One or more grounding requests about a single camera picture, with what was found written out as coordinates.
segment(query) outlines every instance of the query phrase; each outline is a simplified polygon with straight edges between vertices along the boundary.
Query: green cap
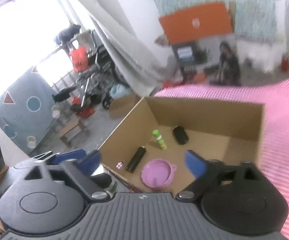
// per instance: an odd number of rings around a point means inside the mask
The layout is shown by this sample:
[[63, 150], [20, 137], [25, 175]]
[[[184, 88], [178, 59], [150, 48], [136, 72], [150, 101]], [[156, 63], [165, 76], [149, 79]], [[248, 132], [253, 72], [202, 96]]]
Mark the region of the green cap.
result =
[[153, 136], [154, 136], [155, 138], [157, 138], [157, 137], [160, 136], [159, 130], [154, 130], [154, 131], [152, 132], [152, 134], [153, 134]]

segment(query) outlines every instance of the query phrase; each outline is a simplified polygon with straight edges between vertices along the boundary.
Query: red triangle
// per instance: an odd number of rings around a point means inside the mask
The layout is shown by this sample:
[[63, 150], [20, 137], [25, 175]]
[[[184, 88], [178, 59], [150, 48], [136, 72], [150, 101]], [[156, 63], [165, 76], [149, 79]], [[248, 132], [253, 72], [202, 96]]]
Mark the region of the red triangle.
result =
[[8, 91], [6, 92], [6, 96], [5, 96], [5, 99], [3, 100], [3, 103], [4, 104], [14, 104], [14, 101], [13, 101], [13, 99], [12, 99], [12, 97]]
[[34, 66], [31, 73], [39, 73], [37, 66]]

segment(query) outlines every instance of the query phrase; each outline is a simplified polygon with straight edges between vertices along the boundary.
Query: orange sign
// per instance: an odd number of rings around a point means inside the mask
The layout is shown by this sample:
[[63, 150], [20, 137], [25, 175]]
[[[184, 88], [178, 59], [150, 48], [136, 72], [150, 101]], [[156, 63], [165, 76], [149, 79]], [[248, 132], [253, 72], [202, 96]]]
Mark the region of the orange sign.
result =
[[205, 3], [159, 18], [171, 45], [233, 33], [225, 3]]

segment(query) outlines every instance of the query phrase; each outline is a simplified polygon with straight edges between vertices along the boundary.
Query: person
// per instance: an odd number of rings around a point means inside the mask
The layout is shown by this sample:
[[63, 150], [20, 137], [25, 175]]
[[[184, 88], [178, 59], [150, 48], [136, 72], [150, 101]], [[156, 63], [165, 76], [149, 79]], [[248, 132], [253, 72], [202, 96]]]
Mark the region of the person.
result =
[[237, 56], [226, 41], [220, 44], [220, 60], [216, 81], [213, 85], [241, 86], [240, 66]]

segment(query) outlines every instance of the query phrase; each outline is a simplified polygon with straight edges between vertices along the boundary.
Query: pink striped blanket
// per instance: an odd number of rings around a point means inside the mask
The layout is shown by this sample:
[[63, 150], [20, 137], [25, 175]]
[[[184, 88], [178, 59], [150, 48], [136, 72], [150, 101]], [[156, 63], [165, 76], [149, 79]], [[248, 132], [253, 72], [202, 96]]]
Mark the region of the pink striped blanket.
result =
[[[289, 79], [263, 87], [186, 85], [162, 90], [157, 97], [210, 98], [265, 104], [261, 170], [289, 204]], [[289, 216], [281, 233], [289, 239]]]

